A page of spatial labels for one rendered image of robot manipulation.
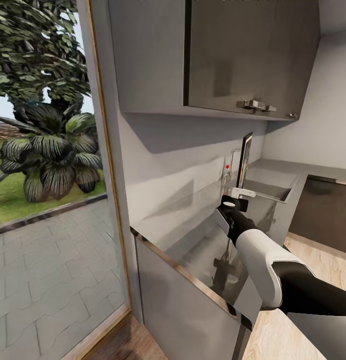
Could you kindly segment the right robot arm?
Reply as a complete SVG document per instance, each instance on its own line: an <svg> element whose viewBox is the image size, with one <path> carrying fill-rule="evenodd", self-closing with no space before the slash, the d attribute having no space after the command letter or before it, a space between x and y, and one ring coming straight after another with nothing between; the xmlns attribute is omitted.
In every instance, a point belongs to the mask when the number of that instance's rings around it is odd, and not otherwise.
<svg viewBox="0 0 346 360"><path fill-rule="evenodd" d="M325 356L346 360L346 291L320 280L297 256L259 228L247 212L252 190L232 188L223 195L214 218L231 239L261 297L279 308Z"/></svg>

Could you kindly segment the poster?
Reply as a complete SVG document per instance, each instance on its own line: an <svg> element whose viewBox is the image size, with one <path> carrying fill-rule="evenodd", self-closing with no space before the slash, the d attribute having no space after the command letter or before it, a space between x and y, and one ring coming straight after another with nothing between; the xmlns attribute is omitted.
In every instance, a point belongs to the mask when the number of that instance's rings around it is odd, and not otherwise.
<svg viewBox="0 0 346 360"><path fill-rule="evenodd" d="M236 188L239 188L239 189L244 189L244 185L245 185L245 178L246 178L247 165L248 165L249 156L250 156L252 136L253 136L253 132L251 132L248 135L243 137L240 165L239 165L239 171L238 171L238 179L237 179L237 185L236 185Z"/></svg>

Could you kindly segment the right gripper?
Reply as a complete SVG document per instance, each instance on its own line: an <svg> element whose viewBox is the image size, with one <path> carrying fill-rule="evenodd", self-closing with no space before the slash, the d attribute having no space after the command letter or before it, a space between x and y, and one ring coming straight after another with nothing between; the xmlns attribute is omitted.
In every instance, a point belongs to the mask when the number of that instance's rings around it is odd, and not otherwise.
<svg viewBox="0 0 346 360"><path fill-rule="evenodd" d="M231 196L228 195L223 195L222 196L222 200L221 200L221 204L225 201L234 201L238 204L239 206L239 212L247 212L247 208L248 208L248 203L249 201L246 199L242 199L242 197L239 198L232 198Z"/></svg>

